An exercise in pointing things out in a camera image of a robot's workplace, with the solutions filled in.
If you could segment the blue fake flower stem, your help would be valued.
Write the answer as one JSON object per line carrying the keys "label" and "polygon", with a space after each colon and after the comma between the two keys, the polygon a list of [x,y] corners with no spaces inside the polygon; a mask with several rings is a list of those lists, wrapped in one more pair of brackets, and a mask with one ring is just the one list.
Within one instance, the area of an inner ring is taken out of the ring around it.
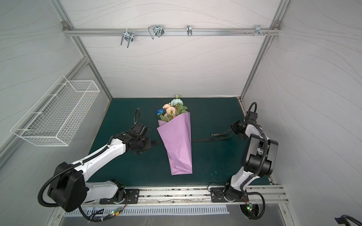
{"label": "blue fake flower stem", "polygon": [[157,109],[156,115],[163,115],[165,113],[165,110],[163,108]]}

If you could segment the pink purple wrapping paper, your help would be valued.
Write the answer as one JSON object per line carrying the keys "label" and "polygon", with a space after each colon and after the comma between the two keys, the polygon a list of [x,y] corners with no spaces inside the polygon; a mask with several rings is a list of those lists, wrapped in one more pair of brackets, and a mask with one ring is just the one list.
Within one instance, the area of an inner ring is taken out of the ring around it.
{"label": "pink purple wrapping paper", "polygon": [[167,151],[171,175],[192,174],[190,113],[176,116],[169,122],[158,121],[157,131]]}

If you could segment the mint fake flower stem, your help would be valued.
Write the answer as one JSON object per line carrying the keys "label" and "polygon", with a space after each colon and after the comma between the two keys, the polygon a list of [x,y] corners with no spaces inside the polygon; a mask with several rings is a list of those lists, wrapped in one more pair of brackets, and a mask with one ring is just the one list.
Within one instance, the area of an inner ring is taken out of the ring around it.
{"label": "mint fake flower stem", "polygon": [[187,112],[187,107],[184,105],[179,95],[175,96],[175,99],[170,102],[170,105],[175,109],[175,115],[180,115]]}

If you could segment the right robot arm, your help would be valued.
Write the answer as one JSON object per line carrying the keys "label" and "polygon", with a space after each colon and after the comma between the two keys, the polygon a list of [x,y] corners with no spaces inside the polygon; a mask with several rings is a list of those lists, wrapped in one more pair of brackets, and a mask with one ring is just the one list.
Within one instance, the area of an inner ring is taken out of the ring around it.
{"label": "right robot arm", "polygon": [[268,138],[256,123],[257,113],[248,112],[242,121],[232,125],[232,130],[248,143],[242,157],[241,169],[224,187],[225,199],[233,202],[247,194],[246,187],[256,179],[273,172],[279,143]]}

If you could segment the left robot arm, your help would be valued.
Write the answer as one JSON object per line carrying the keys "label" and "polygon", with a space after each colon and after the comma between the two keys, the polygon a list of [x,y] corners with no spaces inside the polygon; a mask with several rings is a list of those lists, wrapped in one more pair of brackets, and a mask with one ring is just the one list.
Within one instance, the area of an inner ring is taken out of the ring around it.
{"label": "left robot arm", "polygon": [[135,123],[133,127],[111,136],[97,151],[71,164],[59,164],[54,175],[40,188],[38,203],[43,207],[61,207],[72,212],[82,204],[95,200],[120,203],[125,200],[124,185],[115,180],[88,182],[90,177],[127,151],[143,152],[152,148],[146,136],[148,127]]}

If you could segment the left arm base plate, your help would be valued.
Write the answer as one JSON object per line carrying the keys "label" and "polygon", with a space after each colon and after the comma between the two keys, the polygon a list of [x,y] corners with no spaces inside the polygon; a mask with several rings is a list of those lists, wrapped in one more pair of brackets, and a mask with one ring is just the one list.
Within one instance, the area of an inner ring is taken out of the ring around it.
{"label": "left arm base plate", "polygon": [[116,192],[112,198],[100,199],[100,204],[137,204],[139,198],[139,189],[125,189],[122,188]]}

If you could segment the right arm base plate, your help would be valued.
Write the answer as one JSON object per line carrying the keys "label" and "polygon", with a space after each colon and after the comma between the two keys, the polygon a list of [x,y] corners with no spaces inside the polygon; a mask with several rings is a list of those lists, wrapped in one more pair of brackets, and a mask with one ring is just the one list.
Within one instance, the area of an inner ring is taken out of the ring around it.
{"label": "right arm base plate", "polygon": [[249,202],[247,195],[232,187],[211,187],[209,192],[212,202]]}

